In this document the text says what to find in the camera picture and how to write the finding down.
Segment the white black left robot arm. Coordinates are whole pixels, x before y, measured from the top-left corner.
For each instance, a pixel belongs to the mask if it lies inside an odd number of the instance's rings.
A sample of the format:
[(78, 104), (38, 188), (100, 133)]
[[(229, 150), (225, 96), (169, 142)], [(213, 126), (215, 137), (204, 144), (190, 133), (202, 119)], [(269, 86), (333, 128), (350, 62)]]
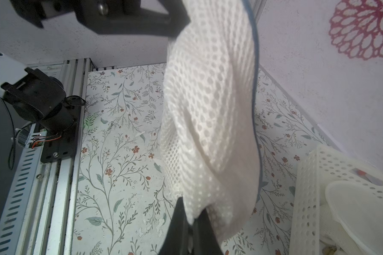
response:
[[(44, 20), (74, 13), (99, 35), (175, 37), (189, 23), (182, 1), (160, 1), (167, 13), (141, 7), (140, 1), (11, 1), (15, 12), (42, 29)], [(52, 132), (65, 132), (76, 120), (67, 110), (62, 83), (0, 52), (0, 98), (25, 120)]]

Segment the white mesh bag blue trim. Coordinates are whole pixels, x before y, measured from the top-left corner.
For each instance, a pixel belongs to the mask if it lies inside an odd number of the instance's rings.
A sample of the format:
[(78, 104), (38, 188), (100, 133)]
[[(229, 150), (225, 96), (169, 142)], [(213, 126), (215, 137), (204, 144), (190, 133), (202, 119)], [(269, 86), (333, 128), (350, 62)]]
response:
[(250, 218), (260, 182), (254, 104), (256, 22), (248, 1), (184, 1), (189, 24), (169, 40), (162, 168), (187, 222), (207, 210), (218, 242)]

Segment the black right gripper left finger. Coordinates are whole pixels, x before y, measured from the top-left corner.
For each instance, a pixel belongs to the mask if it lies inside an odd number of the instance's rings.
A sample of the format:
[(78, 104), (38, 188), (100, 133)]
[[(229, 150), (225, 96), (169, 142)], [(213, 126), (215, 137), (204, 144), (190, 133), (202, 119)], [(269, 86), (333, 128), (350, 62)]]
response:
[(188, 255), (189, 254), (189, 224), (184, 208), (183, 198), (178, 198), (173, 211), (166, 238), (159, 255)]

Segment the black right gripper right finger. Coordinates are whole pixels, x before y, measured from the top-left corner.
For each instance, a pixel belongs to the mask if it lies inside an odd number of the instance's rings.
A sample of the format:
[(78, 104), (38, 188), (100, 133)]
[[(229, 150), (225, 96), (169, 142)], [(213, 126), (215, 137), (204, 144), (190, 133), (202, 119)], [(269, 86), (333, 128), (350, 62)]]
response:
[(192, 255), (223, 255), (206, 209), (194, 221), (192, 234)]

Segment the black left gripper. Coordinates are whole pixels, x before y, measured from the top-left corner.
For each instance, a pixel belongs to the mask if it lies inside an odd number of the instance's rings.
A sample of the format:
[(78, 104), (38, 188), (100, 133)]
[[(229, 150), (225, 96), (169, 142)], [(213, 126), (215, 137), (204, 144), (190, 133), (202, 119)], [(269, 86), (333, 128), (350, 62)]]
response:
[(10, 0), (13, 9), (37, 28), (42, 21), (75, 13), (79, 23), (99, 35), (177, 37), (190, 19), (182, 1), (159, 1), (167, 13), (141, 7), (141, 1)]

